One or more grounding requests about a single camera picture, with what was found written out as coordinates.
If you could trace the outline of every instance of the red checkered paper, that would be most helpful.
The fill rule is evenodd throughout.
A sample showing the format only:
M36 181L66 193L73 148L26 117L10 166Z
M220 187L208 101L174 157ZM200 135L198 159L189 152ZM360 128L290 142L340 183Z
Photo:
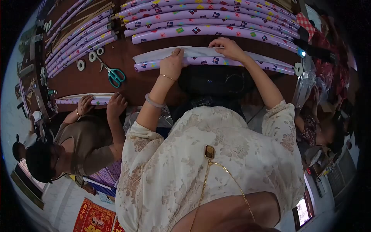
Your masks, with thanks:
M312 26L312 24L309 22L309 19L307 19L301 12L296 15L296 21L298 22L300 26L304 27L308 31L309 33L308 42L309 42L312 39L314 32L316 31L316 28Z

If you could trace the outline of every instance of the teal scissor handle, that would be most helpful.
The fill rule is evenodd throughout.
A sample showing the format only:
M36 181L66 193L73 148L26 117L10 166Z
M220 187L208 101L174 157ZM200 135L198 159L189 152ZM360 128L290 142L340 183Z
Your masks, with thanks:
M119 75L117 75L116 71L120 72L124 78L121 79L121 77ZM117 69L117 68L109 69L108 70L108 80L113 87L118 88L118 87L121 86L121 82L126 80L126 75L120 69Z

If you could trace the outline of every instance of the scissors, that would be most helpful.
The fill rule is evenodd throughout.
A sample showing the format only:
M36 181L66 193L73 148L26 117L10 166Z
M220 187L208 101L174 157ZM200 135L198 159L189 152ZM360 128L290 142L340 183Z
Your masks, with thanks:
M120 69L118 69L118 68L110 69L109 67L107 67L107 65L105 63L103 63L103 61L98 56L96 56L96 58L101 62L101 64L103 65L103 67L105 67L107 69L108 80L111 83L111 85L113 87L115 87L115 88L120 87L121 86L121 82L123 82L126 79L126 75ZM121 79L120 76L116 73L116 71L117 72L120 72L124 78Z

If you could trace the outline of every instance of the gold necklace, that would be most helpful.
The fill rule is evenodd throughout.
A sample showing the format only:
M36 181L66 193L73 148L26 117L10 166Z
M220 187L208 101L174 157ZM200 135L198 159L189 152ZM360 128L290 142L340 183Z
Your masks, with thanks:
M207 145L205 147L205 157L207 158L208 160L208 164L207 164L207 168L206 168L206 174L205 174L205 179L204 179L204 184L202 186L202 191L201 191L201 197L200 197L200 200L198 201L198 206L196 208L196 212L194 214L194 218L193 218L193 221L192 221L192 224L191 224L191 228L189 230L189 232L192 231L192 227L193 227L193 223L196 219L196 216L197 216L197 212L198 212L198 209L201 205L201 201L202 199L204 198L204 193L205 193L205 187L206 187L206 182L207 182L207 177L209 176L209 170L210 170L210 166L215 164L219 167L222 167L224 169L224 171L226 171L231 177L232 179L235 181L235 183L237 184L238 188L240 189L241 191L241 194L242 194L242 197L243 197L243 200L245 200L245 203L247 204L247 206L249 207L249 211L250 211L250 214L251 214L251 217L253 218L254 222L255 222L255 218L254 218L254 215L253 215L253 212L251 211L251 208L250 208L250 204L249 202L247 201L246 197L245 197L245 194L243 193L240 185L237 183L237 181L235 180L235 178L233 177L233 175L231 174L230 171L228 171L228 169L226 167L224 167L223 165L221 165L220 163L217 163L217 162L213 162L212 159L214 159L215 157L215 149L212 147L212 146L209 146Z

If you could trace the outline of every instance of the gold pendant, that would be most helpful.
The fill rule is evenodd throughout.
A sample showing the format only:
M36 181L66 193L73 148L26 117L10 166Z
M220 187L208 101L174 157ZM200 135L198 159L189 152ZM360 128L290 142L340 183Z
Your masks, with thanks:
M209 160L215 158L215 149L212 146L210 145L205 146L205 157Z

